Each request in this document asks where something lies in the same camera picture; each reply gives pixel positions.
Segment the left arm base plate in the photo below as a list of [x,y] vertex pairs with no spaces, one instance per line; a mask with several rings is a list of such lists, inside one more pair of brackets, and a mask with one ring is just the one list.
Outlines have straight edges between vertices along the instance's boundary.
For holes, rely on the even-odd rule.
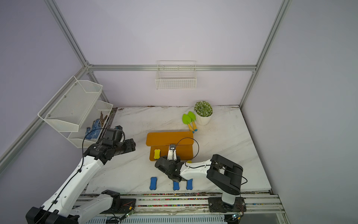
[[136,199],[133,198],[122,198],[119,201],[115,201],[112,203],[112,206],[106,210],[101,212],[100,214],[125,214],[130,210],[134,210],[136,204]]

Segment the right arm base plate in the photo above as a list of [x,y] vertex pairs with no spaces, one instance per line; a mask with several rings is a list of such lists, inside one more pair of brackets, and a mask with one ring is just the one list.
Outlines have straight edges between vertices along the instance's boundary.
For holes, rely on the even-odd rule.
[[246,203],[243,197],[236,197],[233,205],[224,203],[220,197],[208,198],[210,212],[246,212]]

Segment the blue eraser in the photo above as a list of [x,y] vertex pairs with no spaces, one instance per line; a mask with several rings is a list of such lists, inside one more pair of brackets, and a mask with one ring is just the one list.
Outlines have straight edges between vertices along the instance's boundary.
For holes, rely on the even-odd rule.
[[173,190],[174,190],[174,191],[177,191],[177,190],[179,190],[179,189],[180,189],[179,183],[178,183],[178,182],[173,182]]
[[151,177],[150,179],[150,190],[156,190],[157,189],[157,177]]
[[193,190],[193,179],[187,180],[186,190]]

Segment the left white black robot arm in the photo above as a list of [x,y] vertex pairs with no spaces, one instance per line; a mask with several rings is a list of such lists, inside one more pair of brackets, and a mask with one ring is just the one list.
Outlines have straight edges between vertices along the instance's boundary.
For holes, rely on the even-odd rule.
[[116,213],[129,209],[121,195],[103,191],[97,198],[74,209],[73,206],[92,177],[113,157],[135,151],[133,139],[123,142],[102,140],[84,152],[77,169],[55,194],[39,208],[26,214],[29,224],[84,224],[102,212]]

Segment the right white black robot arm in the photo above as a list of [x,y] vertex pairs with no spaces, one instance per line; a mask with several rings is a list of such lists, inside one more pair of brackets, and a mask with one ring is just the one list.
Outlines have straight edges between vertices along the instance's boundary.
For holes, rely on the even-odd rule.
[[195,178],[207,178],[222,191],[224,205],[233,206],[236,197],[241,194],[243,167],[231,160],[215,154],[204,162],[187,163],[180,159],[159,158],[155,167],[174,182],[188,181]]

